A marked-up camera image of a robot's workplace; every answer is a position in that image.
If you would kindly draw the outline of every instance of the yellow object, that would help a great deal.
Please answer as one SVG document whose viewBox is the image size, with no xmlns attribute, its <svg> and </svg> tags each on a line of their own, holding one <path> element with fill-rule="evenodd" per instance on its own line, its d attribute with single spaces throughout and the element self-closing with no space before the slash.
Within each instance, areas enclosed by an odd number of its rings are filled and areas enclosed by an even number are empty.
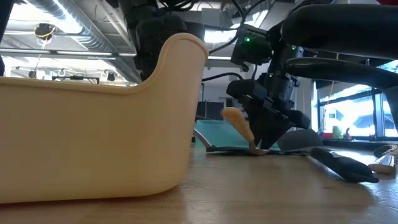
<svg viewBox="0 0 398 224">
<path fill-rule="evenodd" d="M 254 135 L 250 130 L 249 122 L 244 119 L 243 113 L 240 109 L 225 108 L 221 112 L 221 115 L 224 119 L 227 119 L 229 122 L 231 122 L 232 126 L 234 126 L 234 128 L 246 139 L 246 141 L 254 141 Z"/>
<path fill-rule="evenodd" d="M 208 51 L 175 34 L 134 87 L 0 78 L 0 203 L 151 195 L 189 159 Z"/>
<path fill-rule="evenodd" d="M 55 27 L 48 33 L 48 34 L 44 34 L 44 35 L 36 35 L 36 37 L 48 37 L 49 35 L 51 35 L 52 33 L 54 33 L 55 31 Z"/>
</svg>

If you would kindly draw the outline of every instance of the orange object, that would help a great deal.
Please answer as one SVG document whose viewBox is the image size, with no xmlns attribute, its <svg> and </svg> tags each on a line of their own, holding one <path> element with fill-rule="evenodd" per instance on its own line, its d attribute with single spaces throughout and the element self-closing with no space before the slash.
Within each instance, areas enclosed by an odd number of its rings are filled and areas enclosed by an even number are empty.
<svg viewBox="0 0 398 224">
<path fill-rule="evenodd" d="M 225 108 L 221 112 L 224 119 L 231 122 L 232 126 L 241 134 L 247 142 L 254 141 L 253 132 L 250 130 L 249 122 L 244 119 L 243 113 L 238 108 Z"/>
</svg>

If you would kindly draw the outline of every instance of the metal duct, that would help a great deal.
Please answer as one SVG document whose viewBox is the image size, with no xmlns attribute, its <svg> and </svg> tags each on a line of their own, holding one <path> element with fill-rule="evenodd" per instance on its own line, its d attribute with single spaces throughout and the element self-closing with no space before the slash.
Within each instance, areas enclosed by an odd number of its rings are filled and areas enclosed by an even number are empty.
<svg viewBox="0 0 398 224">
<path fill-rule="evenodd" d="M 26 0 L 38 9 L 43 10 L 54 16 L 60 21 L 65 21 L 72 16 L 72 19 L 78 23 L 83 30 L 80 34 L 83 37 L 73 37 L 77 42 L 86 47 L 89 51 L 95 52 L 115 52 L 116 48 L 93 24 L 90 18 L 76 5 L 73 0 Z M 126 62 L 117 58 L 110 62 L 119 72 L 130 82 L 141 82 L 139 73 L 130 65 L 134 62 Z"/>
</svg>

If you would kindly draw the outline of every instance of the wooden surface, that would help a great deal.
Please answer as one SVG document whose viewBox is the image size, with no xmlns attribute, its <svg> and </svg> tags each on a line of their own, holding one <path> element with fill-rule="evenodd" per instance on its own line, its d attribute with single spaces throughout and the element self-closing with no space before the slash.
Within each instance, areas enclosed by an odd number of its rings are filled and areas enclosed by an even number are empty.
<svg viewBox="0 0 398 224">
<path fill-rule="evenodd" d="M 196 148 L 185 180 L 162 194 L 0 205 L 0 224 L 397 223 L 396 179 L 380 178 L 349 184 L 302 156 L 206 155 Z"/>
</svg>

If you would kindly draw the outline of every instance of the black cable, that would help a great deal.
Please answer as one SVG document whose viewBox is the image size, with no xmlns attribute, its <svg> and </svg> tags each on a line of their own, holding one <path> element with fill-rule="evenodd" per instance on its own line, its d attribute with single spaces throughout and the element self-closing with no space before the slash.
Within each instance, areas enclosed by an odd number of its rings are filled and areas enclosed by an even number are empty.
<svg viewBox="0 0 398 224">
<path fill-rule="evenodd" d="M 238 39 L 238 36 L 234 36 L 234 38 L 232 38 L 230 41 L 228 41 L 227 43 L 225 43 L 225 44 L 223 44 L 223 45 L 221 45 L 221 46 L 219 46 L 219 47 L 216 47 L 215 49 L 213 49 L 213 50 L 210 50 L 209 51 L 209 55 L 210 54 L 212 54 L 212 53 L 214 53 L 214 52 L 216 52 L 216 51 L 219 51 L 219 50 L 221 50 L 221 49 L 224 49 L 224 48 L 226 48 L 227 46 L 229 46 L 229 45 L 231 45 L 233 42 L 235 42 L 235 40 L 237 40 Z"/>
<path fill-rule="evenodd" d="M 244 22 L 246 21 L 245 13 L 243 12 L 241 5 L 239 5 L 239 3 L 236 0 L 231 0 L 231 1 L 232 1 L 232 4 L 234 4 L 236 9 L 238 10 L 239 15 L 242 17 L 241 26 L 243 26 Z"/>
<path fill-rule="evenodd" d="M 256 73 L 257 73 L 257 65 L 254 65 L 254 72 L 253 75 L 251 75 L 251 80 L 254 80 L 256 78 Z"/>
<path fill-rule="evenodd" d="M 222 73 L 222 74 L 215 75 L 215 76 L 212 76 L 212 77 L 204 78 L 204 79 L 202 79 L 201 81 L 202 81 L 202 82 L 206 82 L 206 81 L 214 80 L 214 79 L 216 79 L 216 78 L 221 78 L 221 77 L 230 76 L 230 75 L 235 76 L 235 77 L 237 77 L 237 78 L 240 79 L 240 80 L 243 79 L 242 76 L 241 76 L 240 74 L 238 74 L 238 73 L 226 72 L 226 73 Z"/>
<path fill-rule="evenodd" d="M 227 27 L 219 27 L 219 26 L 212 26 L 204 24 L 206 28 L 214 29 L 214 30 L 221 30 L 221 31 L 229 31 L 229 30 L 237 30 L 238 28 L 227 28 Z"/>
<path fill-rule="evenodd" d="M 266 1 L 268 1 L 268 0 L 259 0 L 258 2 L 254 3 L 254 4 L 246 11 L 246 13 L 243 13 L 242 7 L 236 2 L 236 0 L 232 0 L 232 3 L 234 4 L 234 6 L 238 9 L 238 12 L 239 12 L 240 14 L 242 13 L 242 14 L 241 14 L 242 21 L 241 21 L 241 24 L 239 25 L 238 29 L 239 29 L 239 28 L 242 28 L 242 26 L 244 25 L 244 22 L 246 21 L 246 17 L 248 16 L 248 14 L 249 14 L 255 7 L 257 7 L 258 5 L 260 5 L 261 3 L 264 3 L 264 2 L 266 2 Z M 226 48 L 227 46 L 229 46 L 229 45 L 231 45 L 233 42 L 235 42 L 235 40 L 237 40 L 237 39 L 238 39 L 238 35 L 235 35 L 235 37 L 234 37 L 232 40 L 230 40 L 229 42 L 227 42 L 226 44 L 223 44 L 223 45 L 221 45 L 221 46 L 219 46 L 219 47 L 217 47 L 217 48 L 215 48 L 215 49 L 209 51 L 209 54 L 212 54 L 212 53 L 214 53 L 214 52 L 217 52 L 217 51 L 219 51 L 219 50 L 221 50 L 221 49 Z"/>
</svg>

